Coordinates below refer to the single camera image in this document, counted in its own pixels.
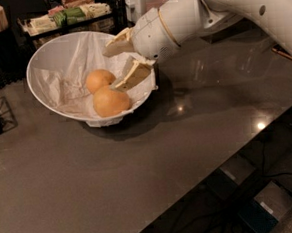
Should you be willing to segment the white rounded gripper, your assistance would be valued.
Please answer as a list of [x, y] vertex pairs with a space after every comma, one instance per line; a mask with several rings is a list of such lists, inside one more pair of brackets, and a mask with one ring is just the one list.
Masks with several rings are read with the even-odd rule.
[[113, 57], [121, 53], [138, 52], [148, 59], [129, 57], [122, 74], [112, 83], [113, 91], [127, 92], [143, 82], [152, 72], [154, 62], [166, 60], [179, 49], [179, 45], [167, 33], [160, 11], [152, 8], [138, 19], [132, 28], [120, 31], [105, 44], [102, 54]]

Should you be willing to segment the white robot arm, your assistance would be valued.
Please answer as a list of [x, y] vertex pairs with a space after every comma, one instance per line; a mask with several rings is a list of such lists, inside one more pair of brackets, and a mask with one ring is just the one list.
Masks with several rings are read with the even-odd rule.
[[292, 55], [292, 0], [169, 0], [114, 36], [104, 54], [131, 51], [163, 61], [188, 39], [215, 33], [243, 17]]

